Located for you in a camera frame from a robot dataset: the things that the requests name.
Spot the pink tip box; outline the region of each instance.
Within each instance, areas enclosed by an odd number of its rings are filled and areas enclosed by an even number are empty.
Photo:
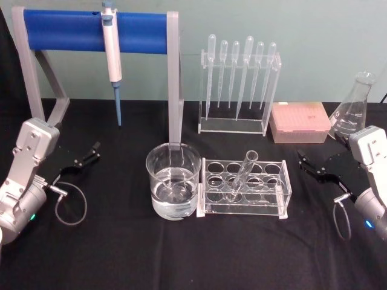
[[[270,116],[275,143],[324,143],[331,123],[321,102],[273,103]]]

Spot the acrylic pipette rack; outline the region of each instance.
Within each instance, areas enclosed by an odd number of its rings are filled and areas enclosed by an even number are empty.
[[[231,185],[242,161],[203,158],[197,217],[209,213],[260,214],[286,219],[291,185],[286,161],[258,161],[235,193]]]
[[[236,101],[239,94],[239,86],[241,84],[241,74],[243,69],[243,50],[241,48],[239,54],[235,80],[232,90],[232,102],[229,108],[229,83],[232,70],[232,52],[228,49],[226,62],[224,65],[224,77],[221,90],[221,101],[218,107],[218,76],[221,67],[219,49],[216,49],[215,59],[213,61],[213,76],[212,76],[212,89],[211,89],[211,102],[209,114],[206,119],[206,96],[207,96],[207,79],[208,79],[208,67],[209,60],[207,58],[207,51],[201,51],[201,81],[200,81],[200,110],[199,110],[199,126],[198,133],[201,132],[228,132],[228,133],[245,133],[245,134],[263,134],[266,135],[270,112],[272,109],[272,103],[275,96],[279,73],[281,70],[281,57],[279,53],[275,53],[273,61],[268,64],[268,55],[262,56],[261,65],[259,68],[259,77],[256,84],[254,93],[254,99],[249,108],[250,94],[252,87],[252,78],[255,68],[259,64],[255,61],[255,54],[251,55],[249,66],[247,69],[246,84],[243,93],[243,102],[239,117],[235,120],[236,114]],[[266,71],[270,70],[268,77],[267,88],[263,99],[261,98],[261,92],[263,90],[264,82],[262,81]]]

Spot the erlenmeyer flask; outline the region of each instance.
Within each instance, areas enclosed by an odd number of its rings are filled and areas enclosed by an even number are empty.
[[[367,97],[375,80],[375,75],[370,72],[362,71],[356,74],[355,84],[350,94],[329,118],[332,125],[329,131],[330,137],[334,138],[336,132],[349,137],[364,129]]]

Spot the green wall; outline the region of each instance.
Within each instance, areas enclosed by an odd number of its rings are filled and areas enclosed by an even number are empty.
[[[116,0],[120,11],[179,11],[183,62],[183,94],[198,100],[200,51],[207,37],[244,44],[246,36],[266,47],[277,43],[282,71],[276,101],[339,102],[349,93],[358,71],[378,77],[369,101],[387,93],[387,1],[385,0]],[[11,7],[101,10],[101,1],[2,0],[3,14],[13,31]],[[50,51],[54,69],[70,98],[112,98],[105,54]],[[165,56],[122,54],[122,98],[165,100]],[[52,97],[39,71],[43,97]]]

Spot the black tablecloth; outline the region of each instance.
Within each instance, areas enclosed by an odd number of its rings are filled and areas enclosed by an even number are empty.
[[[335,104],[327,104],[330,113]],[[0,108],[0,180],[12,162],[21,123],[17,108]],[[72,100],[59,144],[83,153],[101,142],[101,160],[75,180],[88,200],[78,227],[54,215],[57,194],[19,238],[2,249],[0,289],[387,289],[387,244],[345,201],[353,237],[337,236],[333,184],[318,184],[298,167],[296,149],[316,161],[345,149],[324,144],[274,144],[244,134],[197,134],[198,104],[184,104],[182,142],[208,159],[286,160],[293,195],[289,218],[195,214],[166,221],[152,209],[145,158],[167,140],[165,102],[123,101],[123,126],[113,101]],[[367,124],[387,128],[387,106],[369,104]]]

